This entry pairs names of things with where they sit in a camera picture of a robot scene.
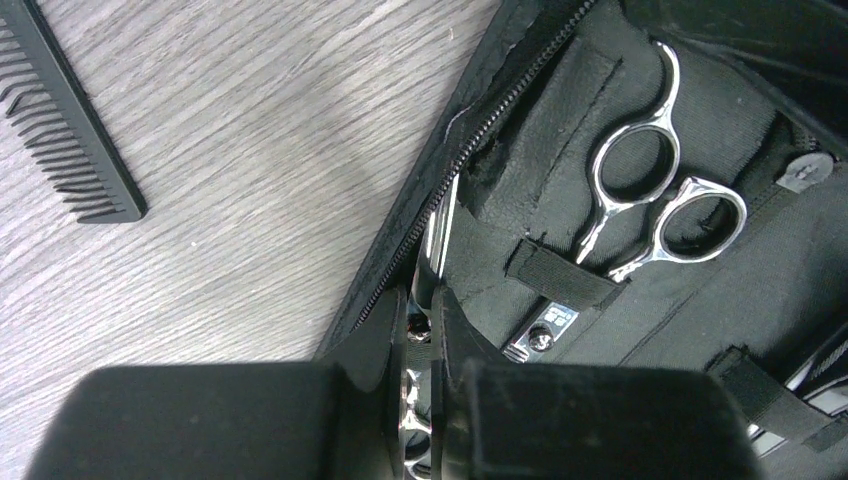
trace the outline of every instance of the metal tool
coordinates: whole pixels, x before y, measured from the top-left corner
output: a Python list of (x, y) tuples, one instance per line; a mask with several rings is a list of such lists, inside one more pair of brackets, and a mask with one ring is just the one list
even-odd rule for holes
[[(450, 243), (451, 227), (453, 225), (453, 213), (456, 207), (456, 194), (459, 189), (459, 175), (457, 174), (451, 182), (448, 194), (442, 199), (427, 222), (427, 230), (418, 251), (418, 259), (415, 273), (412, 277), (412, 288), (409, 301), (410, 319), (420, 317), (423, 313), (430, 323), (430, 306), (436, 287), (442, 282), (445, 273), (445, 262), (447, 260), (448, 245)], [(419, 330), (408, 330), (409, 341), (422, 343), (430, 340), (429, 328)], [(409, 393), (404, 393), (407, 403), (406, 413), (401, 419), (399, 430), (415, 430), (426, 435), (432, 434), (430, 422), (416, 413), (415, 407), (418, 402), (418, 377), (420, 372), (411, 369), (406, 370), (411, 380)], [(412, 478), (425, 480), (429, 478), (430, 442), (427, 448), (421, 452), (407, 451), (404, 456), (404, 466)]]
[(442, 276), (445, 273), (445, 262), (458, 188), (459, 175), (456, 175), (448, 194), (442, 199), (439, 207), (430, 214), (421, 249), (418, 251), (415, 274), (412, 278), (411, 300), (428, 316), (433, 292), (436, 286), (441, 283)]
[[(848, 325), (843, 325), (801, 363), (783, 385), (791, 392), (806, 389), (809, 382), (815, 381), (826, 371), (837, 366), (837, 362), (845, 355), (846, 350), (848, 350)], [(848, 408), (848, 397), (839, 388), (817, 389), (813, 394), (801, 395), (800, 398), (822, 413), (831, 416)], [(760, 457), (774, 452), (786, 443), (785, 438), (754, 423), (748, 425), (748, 437), (751, 439), (754, 452)]]
[[(595, 151), (589, 169), (589, 186), (594, 198), (593, 221), (587, 233), (578, 242), (575, 263), (582, 263), (594, 250), (601, 232), (610, 219), (637, 205), (657, 202), (668, 190), (680, 165), (680, 140), (671, 122), (671, 113), (680, 87), (680, 63), (677, 54), (667, 45), (655, 42), (666, 65), (666, 92), (659, 107), (647, 118), (627, 123), (604, 138)], [(636, 199), (622, 200), (611, 194), (603, 184), (601, 172), (612, 148), (624, 138), (639, 132), (652, 131), (666, 139), (671, 158), (662, 180), (650, 191)], [(683, 255), (674, 252), (665, 241), (665, 232), (671, 218), (686, 206), (705, 198), (727, 200), (736, 211), (733, 230), (712, 248)], [(747, 218), (742, 197), (733, 190), (698, 177), (688, 177), (680, 185), (676, 196), (667, 202), (653, 221), (647, 244), (635, 257), (609, 270), (606, 276), (614, 282), (624, 281), (639, 267), (655, 261), (674, 263), (699, 263), (720, 255), (741, 233)], [(578, 312), (555, 302), (545, 302), (525, 325), (509, 340), (504, 355), (517, 363), (539, 361), (563, 333), (577, 319)]]
[[(724, 199), (733, 206), (736, 210), (733, 230), (712, 248), (687, 255), (676, 253), (665, 241), (665, 231), (671, 218), (687, 205), (706, 198)], [(700, 263), (711, 260), (739, 236), (747, 216), (744, 200), (733, 190), (709, 180), (688, 177), (681, 184), (677, 195), (665, 204), (654, 220), (645, 247), (632, 259), (609, 270), (606, 276), (621, 283), (636, 269), (651, 262)], [(574, 323), (578, 313), (565, 305), (546, 302), (507, 343), (504, 355), (516, 363), (539, 361)]]
[[(661, 42), (654, 42), (654, 44), (659, 47), (663, 63), (666, 66), (666, 92), (664, 98), (653, 113), (646, 118), (633, 123), (626, 123), (617, 128), (601, 141), (598, 149), (595, 151), (589, 170), (589, 186), (592, 189), (592, 196), (595, 200), (595, 208), (593, 209), (595, 221), (592, 224), (592, 228), (586, 232), (578, 245), (577, 258), (575, 259), (575, 263), (578, 265), (583, 263), (586, 257), (589, 256), (589, 253), (595, 248), (598, 237), (610, 219), (637, 205), (656, 201), (668, 189), (674, 180), (674, 176), (677, 175), (677, 168), (680, 166), (680, 139), (678, 139), (677, 132), (674, 130), (674, 125), (671, 122), (671, 112), (677, 101), (677, 92), (680, 90), (680, 62), (677, 60), (677, 53), (668, 45)], [(671, 153), (671, 158), (668, 159), (668, 170), (657, 186), (646, 192), (643, 196), (627, 201), (617, 199), (607, 191), (601, 180), (604, 162), (610, 151), (619, 142), (630, 135), (646, 131), (655, 132), (666, 139)]]

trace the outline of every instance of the metal handle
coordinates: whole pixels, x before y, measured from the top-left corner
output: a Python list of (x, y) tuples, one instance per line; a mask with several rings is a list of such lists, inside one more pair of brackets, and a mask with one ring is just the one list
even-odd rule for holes
[[(660, 198), (668, 186), (671, 185), (674, 176), (677, 175), (677, 168), (680, 165), (680, 139), (677, 137), (677, 132), (674, 130), (674, 125), (671, 122), (671, 112), (677, 101), (677, 93), (680, 90), (680, 62), (677, 59), (677, 53), (668, 45), (661, 42), (654, 42), (654, 44), (659, 47), (662, 53), (663, 63), (666, 66), (666, 92), (664, 99), (659, 107), (647, 118), (623, 125), (608, 135), (595, 151), (589, 171), (589, 188), (595, 200), (595, 205), (593, 206), (594, 218), (589, 231), (586, 232), (578, 243), (577, 258), (575, 259), (575, 263), (578, 265), (583, 263), (586, 257), (589, 256), (589, 253), (594, 250), (601, 231), (603, 231), (611, 218), (636, 205), (651, 203)], [(601, 179), (604, 162), (616, 144), (630, 135), (646, 131), (656, 132), (662, 135), (667, 141), (669, 150), (671, 151), (669, 168), (662, 180), (641, 197), (627, 201), (615, 198), (604, 187)]]
[(438, 208), (430, 214), (425, 232), (426, 236), (423, 239), (421, 249), (418, 251), (418, 263), (412, 277), (411, 300), (428, 316), (433, 292), (441, 283), (445, 274), (458, 189), (459, 174), (453, 177), (447, 195), (442, 198)]
[[(720, 198), (730, 202), (736, 210), (736, 224), (733, 227), (733, 231), (715, 247), (700, 254), (679, 255), (674, 253), (668, 248), (665, 241), (665, 231), (669, 221), (675, 213), (687, 205), (704, 198)], [(724, 185), (719, 185), (709, 180), (688, 177), (683, 181), (674, 199), (663, 207), (659, 216), (654, 221), (648, 245), (634, 259), (610, 270), (607, 276), (614, 282), (622, 282), (636, 269), (650, 262), (699, 263), (712, 260), (720, 255), (742, 233), (747, 217), (748, 209), (745, 207), (745, 201), (742, 200), (742, 197), (738, 193)]]

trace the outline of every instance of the gray wood grain surface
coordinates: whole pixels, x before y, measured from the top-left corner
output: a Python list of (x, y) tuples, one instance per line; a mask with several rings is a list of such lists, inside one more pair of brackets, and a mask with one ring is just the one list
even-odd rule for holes
[(151, 210), (79, 225), (0, 127), (0, 477), (86, 373), (310, 356), (494, 0), (46, 0)]

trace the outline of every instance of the black fabric lining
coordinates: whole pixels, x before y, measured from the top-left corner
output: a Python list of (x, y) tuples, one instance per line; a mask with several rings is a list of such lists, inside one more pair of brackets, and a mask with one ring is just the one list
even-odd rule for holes
[[(700, 282), (702, 286), (676, 311), (674, 305), (659, 310), (674, 321), (631, 354), (627, 365), (701, 369), (732, 342), (748, 345), (766, 362), (765, 367), (775, 368), (802, 339), (844, 311), (848, 292), (848, 211), (844, 209), (848, 176), (844, 173), (834, 170), (827, 181), (799, 195), (756, 235), (743, 233), (714, 265), (681, 267), (684, 285)], [(715, 274), (705, 277), (703, 269)], [(634, 283), (626, 294), (654, 302), (646, 287), (644, 282)], [(633, 312), (628, 321), (642, 321), (648, 314), (657, 315)], [(620, 329), (618, 315), (613, 318)], [(610, 328), (595, 332), (589, 345), (600, 341)]]
[(454, 131), (460, 130), (464, 124), (463, 119), (454, 122), (458, 112), (473, 100), (481, 98), (491, 87), (497, 73), (504, 67), (507, 54), (525, 37), (527, 29), (535, 22), (541, 4), (531, 1), (507, 2), (495, 14), (322, 338), (315, 354), (317, 358), (338, 345), (350, 333), (359, 312), (377, 288), (389, 260), (412, 227), (415, 216), (443, 171), (445, 166), (441, 159), (450, 157), (445, 145), (448, 125)]
[[(742, 171), (739, 179), (733, 183), (733, 189), (742, 195), (748, 206), (748, 221), (742, 235), (731, 246), (733, 251), (743, 249), (744, 245), (750, 242), (765, 225), (797, 199), (798, 194), (775, 185), (774, 180), (785, 171), (786, 165), (794, 158), (794, 155), (800, 153), (802, 152), (792, 142), (792, 130), (788, 120), (778, 117), (760, 152)], [(715, 228), (714, 226), (719, 222), (726, 222), (727, 220), (722, 218), (726, 215), (722, 213), (720, 209), (716, 210), (705, 222), (708, 225), (707, 228)], [(701, 288), (721, 271), (722, 265), (721, 261), (713, 261), (694, 267), (700, 270), (699, 279), (690, 283), (685, 293), (680, 293), (682, 297), (680, 303), (633, 346), (621, 359), (619, 365), (627, 364), (659, 332), (673, 322), (675, 316), (701, 291)]]
[[(682, 143), (681, 176), (700, 173), (729, 185), (756, 153), (774, 110), (729, 68), (686, 50), (678, 49), (678, 55), (682, 77), (673, 121)], [(545, 80), (544, 90), (528, 113), (516, 119), (520, 127), (505, 127), (504, 131), (515, 134), (498, 138), (491, 155), (493, 161), (506, 164), (501, 171), (493, 170), (498, 172), (495, 178), (487, 178), (491, 194), (474, 208), (461, 193), (463, 205), (472, 207), (475, 218), (454, 220), (448, 284), (462, 299), (471, 322), (496, 345), (505, 341), (539, 298), (524, 284), (504, 278), (509, 255), (522, 238), (544, 239), (546, 247), (555, 252), (571, 251), (591, 206), (586, 178), (590, 152), (614, 125), (654, 106), (661, 95), (664, 71), (656, 47), (626, 23), (618, 4), (610, 1), (599, 3), (589, 14), (550, 75), (539, 79)], [(627, 179), (638, 181), (646, 165), (653, 165), (656, 152), (648, 148), (613, 153), (605, 177), (616, 186), (626, 184)], [(669, 232), (669, 239), (702, 237), (707, 232), (704, 218), (713, 208), (707, 207), (685, 218), (679, 231)], [(600, 271), (640, 246), (645, 213), (644, 208), (634, 208), (617, 217), (587, 259), (587, 268)], [(463, 232), (482, 227), (503, 234)], [(489, 251), (504, 248), (509, 237), (515, 240), (505, 250)], [(651, 265), (636, 272), (635, 280), (673, 268), (677, 266)], [(666, 290), (660, 298), (665, 301), (673, 296)], [(659, 315), (665, 311), (664, 305), (654, 310)], [(551, 358), (562, 358), (598, 319), (598, 313), (581, 314), (550, 352)], [(609, 321), (628, 323), (626, 317)], [(629, 350), (643, 336), (632, 341), (621, 337), (613, 344)], [(606, 362), (620, 358), (612, 355)]]

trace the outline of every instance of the black plastic object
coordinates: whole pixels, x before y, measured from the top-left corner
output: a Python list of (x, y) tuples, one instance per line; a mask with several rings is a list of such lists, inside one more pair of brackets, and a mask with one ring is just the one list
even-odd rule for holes
[(80, 223), (141, 219), (147, 205), (33, 0), (0, 0), (0, 102)]
[[(384, 292), (319, 362), (94, 372), (27, 478), (399, 480), (407, 305)], [(432, 305), (431, 478), (761, 478), (706, 375), (513, 364), (448, 287)]]

